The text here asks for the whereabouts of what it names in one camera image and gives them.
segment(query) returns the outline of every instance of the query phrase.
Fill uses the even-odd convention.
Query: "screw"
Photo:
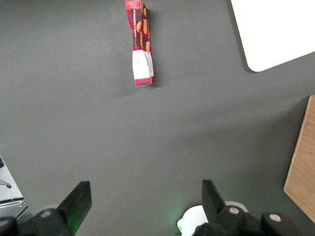
[[[276,222],[280,222],[281,221],[281,217],[276,215],[276,214],[271,214],[269,215],[269,218],[273,221],[276,221]]]
[[[235,207],[231,207],[228,211],[234,215],[237,215],[238,213],[240,213],[240,210]]]
[[[8,223],[8,220],[0,221],[0,227],[5,226]]]
[[[51,215],[50,211],[46,210],[40,215],[40,217],[45,218],[45,217],[50,216],[50,215]]]

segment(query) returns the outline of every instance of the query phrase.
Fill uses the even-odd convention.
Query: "snack bag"
[[[136,86],[154,82],[148,9],[142,0],[126,0],[127,16],[132,29],[132,69]]]

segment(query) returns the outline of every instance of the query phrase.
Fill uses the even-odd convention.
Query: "gray table surface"
[[[146,0],[156,83],[134,85],[123,0],[0,0],[0,153],[33,213],[81,180],[78,236],[166,236],[212,179],[254,216],[283,192],[315,54],[251,72],[229,0]]]

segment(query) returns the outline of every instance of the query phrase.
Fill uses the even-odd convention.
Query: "white board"
[[[231,0],[249,68],[315,52],[315,0]]]

